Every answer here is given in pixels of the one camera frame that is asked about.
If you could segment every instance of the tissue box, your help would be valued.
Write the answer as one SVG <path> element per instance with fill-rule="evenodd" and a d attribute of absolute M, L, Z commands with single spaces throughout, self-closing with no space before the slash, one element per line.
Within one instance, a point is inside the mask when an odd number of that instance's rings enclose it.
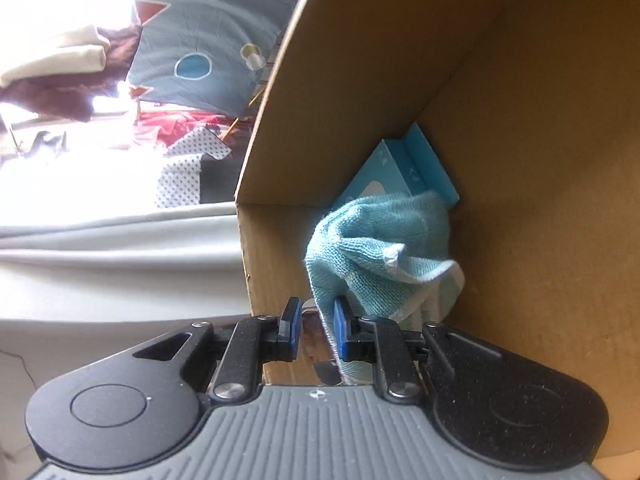
<path fill-rule="evenodd" d="M 460 199 L 420 127 L 414 123 L 401 140 L 380 141 L 334 208 L 361 196 L 398 192 L 414 195 L 428 190 L 436 191 L 447 208 Z"/>

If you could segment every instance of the blue towel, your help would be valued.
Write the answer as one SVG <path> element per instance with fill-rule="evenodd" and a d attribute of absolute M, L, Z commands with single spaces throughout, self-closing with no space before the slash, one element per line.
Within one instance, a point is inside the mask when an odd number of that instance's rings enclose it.
<path fill-rule="evenodd" d="M 464 275 L 447 256 L 449 219 L 435 192 L 358 198 L 316 226 L 305 265 L 324 330 L 335 351 L 334 298 L 357 316 L 384 316 L 406 330 L 442 320 Z M 345 384 L 371 381 L 372 367 L 337 359 Z"/>

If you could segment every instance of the cardboard panel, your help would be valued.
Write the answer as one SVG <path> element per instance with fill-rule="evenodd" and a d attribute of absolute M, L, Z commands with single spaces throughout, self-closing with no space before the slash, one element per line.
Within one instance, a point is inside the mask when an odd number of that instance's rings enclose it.
<path fill-rule="evenodd" d="M 462 197 L 450 322 L 594 386 L 599 456 L 640 449 L 639 46 L 640 0 L 523 0 L 419 121 Z"/>
<path fill-rule="evenodd" d="M 324 210 L 265 205 L 238 206 L 242 260 L 251 311 L 279 315 L 287 300 L 312 297 L 302 260 L 313 228 Z M 312 369 L 313 356 L 322 353 L 322 343 L 307 334 L 292 364 L 265 365 L 265 375 L 275 384 L 318 384 Z"/>
<path fill-rule="evenodd" d="M 610 480 L 638 480 L 640 451 L 594 460 L 594 468 Z"/>
<path fill-rule="evenodd" d="M 404 133 L 511 0 L 302 0 L 276 62 L 238 203 L 328 205 Z"/>

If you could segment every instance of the brown cloth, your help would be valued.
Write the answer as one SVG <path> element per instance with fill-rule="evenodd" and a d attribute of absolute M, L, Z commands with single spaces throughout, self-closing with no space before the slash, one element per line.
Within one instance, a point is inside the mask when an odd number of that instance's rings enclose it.
<path fill-rule="evenodd" d="M 121 30 L 98 27 L 98 32 L 111 42 L 104 70 L 21 79 L 0 88 L 0 102 L 38 114 L 89 121 L 94 113 L 94 96 L 118 97 L 118 82 L 124 81 L 131 69 L 142 26 L 132 23 Z"/>

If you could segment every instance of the white polka dot cloth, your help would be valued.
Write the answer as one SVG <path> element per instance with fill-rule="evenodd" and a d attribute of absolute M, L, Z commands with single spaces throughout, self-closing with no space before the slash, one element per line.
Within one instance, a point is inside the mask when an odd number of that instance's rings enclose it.
<path fill-rule="evenodd" d="M 197 126 L 174 142 L 166 154 L 156 187 L 156 207 L 200 203 L 200 160 L 210 155 L 222 160 L 231 148 L 204 126 Z"/>
<path fill-rule="evenodd" d="M 208 128 L 196 126 L 183 138 L 176 140 L 169 147 L 165 156 L 187 155 L 188 153 L 207 153 L 217 160 L 222 160 L 231 153 L 231 148 Z"/>

